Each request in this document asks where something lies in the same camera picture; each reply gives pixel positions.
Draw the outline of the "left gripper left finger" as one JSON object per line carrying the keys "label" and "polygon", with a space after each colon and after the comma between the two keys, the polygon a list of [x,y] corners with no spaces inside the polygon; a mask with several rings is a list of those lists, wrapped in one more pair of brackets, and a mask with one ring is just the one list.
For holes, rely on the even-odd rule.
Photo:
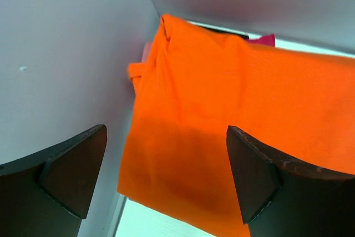
{"label": "left gripper left finger", "polygon": [[1,236],[77,236],[107,145],[96,125],[1,165]]}

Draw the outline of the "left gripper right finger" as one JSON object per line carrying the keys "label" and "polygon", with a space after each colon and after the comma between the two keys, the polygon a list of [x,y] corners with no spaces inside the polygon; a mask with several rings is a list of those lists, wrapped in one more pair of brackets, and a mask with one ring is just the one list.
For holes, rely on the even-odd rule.
{"label": "left gripper right finger", "polygon": [[354,235],[354,175],[295,158],[235,126],[226,143],[251,236]]}

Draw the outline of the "orange polo shirt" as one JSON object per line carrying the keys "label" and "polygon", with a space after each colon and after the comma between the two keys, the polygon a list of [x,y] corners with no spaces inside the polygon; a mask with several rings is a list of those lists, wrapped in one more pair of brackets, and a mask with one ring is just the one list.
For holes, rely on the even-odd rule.
{"label": "orange polo shirt", "polygon": [[226,148],[234,125],[354,173],[354,60],[249,43],[165,14],[144,62],[118,192],[215,236],[249,236]]}

